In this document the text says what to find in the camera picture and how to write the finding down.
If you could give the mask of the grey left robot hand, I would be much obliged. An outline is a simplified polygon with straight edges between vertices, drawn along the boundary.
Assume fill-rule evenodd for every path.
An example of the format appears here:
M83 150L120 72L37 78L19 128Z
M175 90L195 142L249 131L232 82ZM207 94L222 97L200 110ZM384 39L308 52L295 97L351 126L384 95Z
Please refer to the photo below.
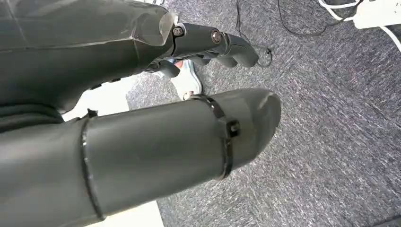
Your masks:
M280 122L263 88L73 120L81 95L172 59L253 67L244 39L176 24L134 0L0 3L0 224L79 227L231 171L257 157Z

